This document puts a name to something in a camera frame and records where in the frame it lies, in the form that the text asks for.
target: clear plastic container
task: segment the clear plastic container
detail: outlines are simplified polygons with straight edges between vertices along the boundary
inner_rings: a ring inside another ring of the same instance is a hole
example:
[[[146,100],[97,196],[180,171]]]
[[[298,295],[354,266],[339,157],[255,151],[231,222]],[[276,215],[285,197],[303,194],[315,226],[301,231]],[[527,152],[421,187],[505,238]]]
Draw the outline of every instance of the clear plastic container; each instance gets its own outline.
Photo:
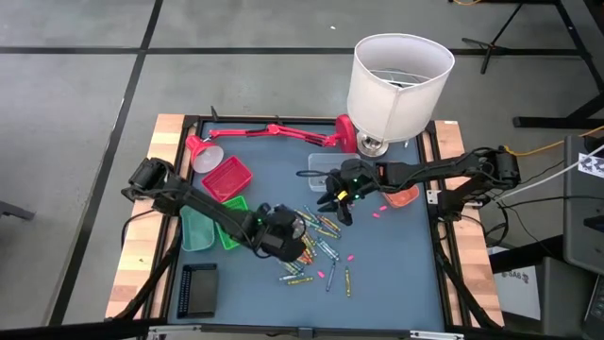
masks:
[[[340,169],[342,162],[346,160],[360,159],[358,154],[353,153],[315,153],[309,155],[309,170],[329,172],[332,169]],[[325,179],[327,176],[309,178],[310,189],[316,193],[324,193]]]

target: concrete floor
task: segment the concrete floor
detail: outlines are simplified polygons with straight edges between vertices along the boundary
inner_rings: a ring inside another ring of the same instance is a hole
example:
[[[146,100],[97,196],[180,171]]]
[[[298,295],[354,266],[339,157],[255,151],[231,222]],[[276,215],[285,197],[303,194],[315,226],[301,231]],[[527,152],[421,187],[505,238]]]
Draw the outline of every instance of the concrete floor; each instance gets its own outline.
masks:
[[[141,44],[153,0],[22,0],[0,3],[0,46]],[[604,37],[582,1],[564,1],[604,74]],[[404,32],[447,47],[489,41],[512,5],[461,7],[445,0],[164,1],[152,47],[353,46]],[[553,7],[526,6],[501,38],[508,47],[570,48]],[[134,56],[0,55],[0,199],[38,214],[0,219],[0,328],[36,326],[68,247],[120,107]],[[345,112],[351,56],[148,56],[126,121],[65,322],[98,321],[120,255],[131,204],[119,190],[146,154],[158,113],[335,116]],[[565,116],[596,94],[574,58],[458,57],[434,119],[460,121],[466,149],[507,144],[523,151],[576,131],[516,129],[515,115]],[[562,159],[552,150],[521,159],[525,178]],[[557,196],[552,180],[517,200]],[[561,232],[561,202],[518,209],[538,238]],[[489,227],[497,209],[481,211]],[[507,243],[531,239],[512,217]]]

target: red plastic basket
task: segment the red plastic basket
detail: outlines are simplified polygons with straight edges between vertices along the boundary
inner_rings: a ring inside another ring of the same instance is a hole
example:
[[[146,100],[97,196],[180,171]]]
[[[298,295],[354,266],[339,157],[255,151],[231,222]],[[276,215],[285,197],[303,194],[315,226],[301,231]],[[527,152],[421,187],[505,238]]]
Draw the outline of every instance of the red plastic basket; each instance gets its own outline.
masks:
[[[238,194],[251,180],[249,169],[237,157],[231,156],[201,179],[201,185],[222,203]]]

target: sticker label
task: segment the sticker label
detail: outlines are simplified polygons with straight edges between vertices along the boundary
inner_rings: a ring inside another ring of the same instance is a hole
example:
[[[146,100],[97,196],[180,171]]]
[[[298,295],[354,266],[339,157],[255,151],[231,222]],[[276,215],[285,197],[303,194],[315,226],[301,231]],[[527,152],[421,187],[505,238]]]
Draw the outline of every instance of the sticker label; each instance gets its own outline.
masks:
[[[604,179],[604,159],[596,156],[587,157],[587,155],[579,153],[578,170],[584,174]]]

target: orange plate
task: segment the orange plate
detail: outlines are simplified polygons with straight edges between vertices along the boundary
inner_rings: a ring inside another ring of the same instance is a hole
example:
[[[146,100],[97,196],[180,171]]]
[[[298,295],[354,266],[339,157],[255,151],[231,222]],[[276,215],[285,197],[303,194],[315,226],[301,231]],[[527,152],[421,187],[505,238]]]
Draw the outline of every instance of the orange plate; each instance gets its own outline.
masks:
[[[419,196],[419,188],[417,185],[413,185],[410,189],[396,194],[384,194],[384,196],[393,208],[400,208],[413,202]]]

